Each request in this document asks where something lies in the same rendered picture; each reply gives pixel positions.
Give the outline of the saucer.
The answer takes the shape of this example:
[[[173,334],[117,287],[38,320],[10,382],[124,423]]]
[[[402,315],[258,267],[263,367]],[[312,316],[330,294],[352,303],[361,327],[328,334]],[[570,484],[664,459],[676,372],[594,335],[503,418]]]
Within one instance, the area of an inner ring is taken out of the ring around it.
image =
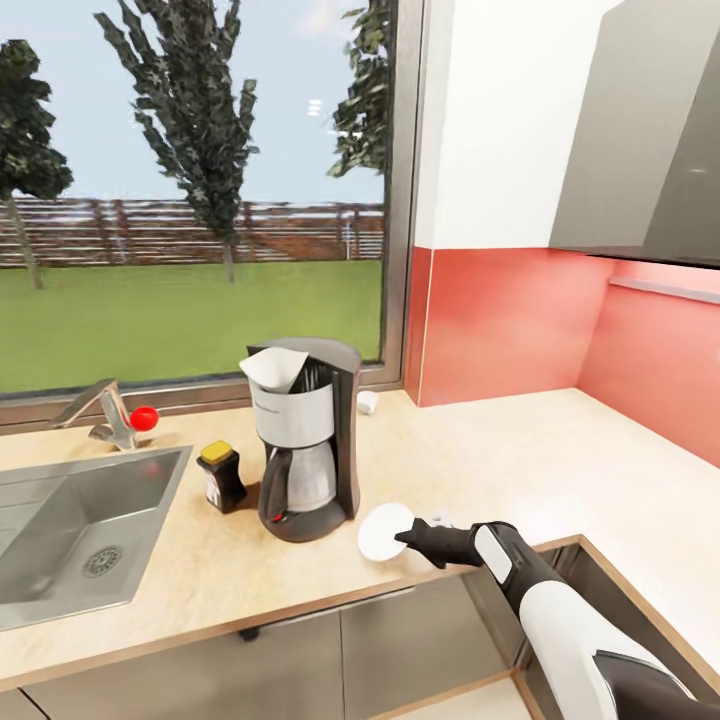
[[[371,561],[385,561],[399,555],[408,545],[395,541],[394,536],[412,530],[415,519],[403,503],[387,503],[373,509],[359,529],[361,553]]]

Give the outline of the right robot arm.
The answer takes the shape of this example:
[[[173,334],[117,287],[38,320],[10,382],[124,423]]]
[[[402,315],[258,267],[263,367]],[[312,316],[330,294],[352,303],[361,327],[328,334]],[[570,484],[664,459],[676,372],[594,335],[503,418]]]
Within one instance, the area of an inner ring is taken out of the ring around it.
[[[459,529],[444,507],[395,541],[437,569],[488,567],[520,621],[564,720],[720,720],[654,655],[589,605],[504,521]]]

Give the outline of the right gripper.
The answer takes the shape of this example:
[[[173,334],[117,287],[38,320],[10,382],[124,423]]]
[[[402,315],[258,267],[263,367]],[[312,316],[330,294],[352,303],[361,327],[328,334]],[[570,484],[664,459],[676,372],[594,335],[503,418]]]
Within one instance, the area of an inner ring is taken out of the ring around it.
[[[416,518],[412,530],[397,533],[395,541],[406,543],[411,549],[417,549],[437,569],[446,569],[446,564],[455,565],[455,558],[451,551],[451,535],[455,528],[431,527],[424,519]]]

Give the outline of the paper coffee filter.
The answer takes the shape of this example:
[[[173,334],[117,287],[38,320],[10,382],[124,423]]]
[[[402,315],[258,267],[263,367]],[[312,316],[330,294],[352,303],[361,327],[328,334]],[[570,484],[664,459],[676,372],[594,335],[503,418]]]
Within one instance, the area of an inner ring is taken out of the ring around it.
[[[242,361],[239,367],[269,393],[287,395],[306,358],[307,353],[269,347]]]

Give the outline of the coffee cup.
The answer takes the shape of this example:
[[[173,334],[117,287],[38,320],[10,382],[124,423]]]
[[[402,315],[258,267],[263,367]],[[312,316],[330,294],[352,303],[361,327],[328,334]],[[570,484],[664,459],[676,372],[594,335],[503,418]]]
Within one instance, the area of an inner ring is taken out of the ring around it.
[[[362,391],[357,394],[358,410],[361,411],[361,413],[373,415],[377,401],[377,395],[371,391]]]

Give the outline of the bottle of coffee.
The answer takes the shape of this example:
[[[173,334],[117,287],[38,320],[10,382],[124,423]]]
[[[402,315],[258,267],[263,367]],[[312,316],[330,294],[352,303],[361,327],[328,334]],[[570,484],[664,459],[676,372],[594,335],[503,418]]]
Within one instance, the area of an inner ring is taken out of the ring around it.
[[[206,500],[217,511],[226,513],[248,495],[239,479],[239,453],[225,441],[201,449],[197,465],[207,480]]]

